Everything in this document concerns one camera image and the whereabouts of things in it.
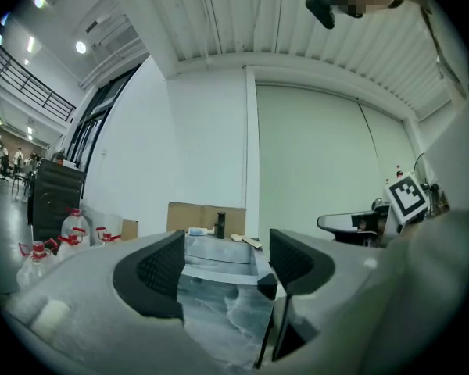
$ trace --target ceiling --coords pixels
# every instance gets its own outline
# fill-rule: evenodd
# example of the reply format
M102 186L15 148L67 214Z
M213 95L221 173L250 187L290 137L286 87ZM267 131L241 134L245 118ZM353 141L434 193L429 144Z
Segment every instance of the ceiling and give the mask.
M166 77L189 62L244 54L329 63L369 80L423 117L448 101L418 6L404 2L327 30L305 0L120 0Z
M54 142L60 135L44 123L32 119L2 97L0 97L0 119L4 124L4 129L25 140L27 140L27 127L31 127L34 139L31 143L43 148Z
M45 0L40 9L34 5L34 0L22 0L11 17L79 83L115 52L122 55L131 42L134 42L131 45L134 52L139 42L116 0ZM101 23L90 27L101 18L104 19ZM87 46L83 55L75 49L78 41Z

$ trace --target corrugated ceiling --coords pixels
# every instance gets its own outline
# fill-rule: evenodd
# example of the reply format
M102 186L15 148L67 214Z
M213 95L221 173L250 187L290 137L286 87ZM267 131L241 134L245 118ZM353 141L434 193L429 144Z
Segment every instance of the corrugated ceiling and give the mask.
M239 52L295 55L340 66L382 86L413 111L444 93L436 51L409 2L327 30L305 0L152 0L179 62Z

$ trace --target railing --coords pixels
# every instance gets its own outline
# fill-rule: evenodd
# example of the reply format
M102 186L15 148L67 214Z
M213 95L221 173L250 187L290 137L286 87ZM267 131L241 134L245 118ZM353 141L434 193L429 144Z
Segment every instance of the railing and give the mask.
M19 64L2 46L0 46L0 77L63 121L67 121L75 109L73 104L59 96Z

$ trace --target transparent plastic bottle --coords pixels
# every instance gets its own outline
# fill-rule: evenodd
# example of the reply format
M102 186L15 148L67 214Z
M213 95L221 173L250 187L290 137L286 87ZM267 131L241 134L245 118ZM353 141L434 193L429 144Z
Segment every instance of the transparent plastic bottle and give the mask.
M61 242L56 256L58 262L90 248L87 233L81 228L73 228L68 237L59 236L58 239Z
M95 228L95 230L98 233L99 242L97 243L97 245L99 245L99 246L104 246L104 245L110 244L111 242L113 242L117 239L120 239L121 236L122 236L121 234L113 236L104 227Z
M56 264L55 256L45 248L45 245L49 242L55 248L59 247L53 239L49 239L45 243L43 241L34 241L31 250L26 245L19 243L21 254L26 257L16 275L20 290L35 285Z
M90 233L88 222L84 216L81 215L80 209L72 209L70 216L68 216L61 227L61 236L67 239L72 233L73 229L78 229L81 232L84 232L82 237L82 242L90 245Z

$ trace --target round ceiling light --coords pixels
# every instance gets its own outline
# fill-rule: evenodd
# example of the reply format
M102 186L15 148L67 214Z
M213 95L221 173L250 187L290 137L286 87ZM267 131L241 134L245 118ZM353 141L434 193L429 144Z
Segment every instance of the round ceiling light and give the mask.
M44 4L45 4L45 0L34 0L34 4L39 8L41 9Z
M75 47L77 48L77 52L80 54L84 54L87 51L87 46L85 46L83 41L78 41Z

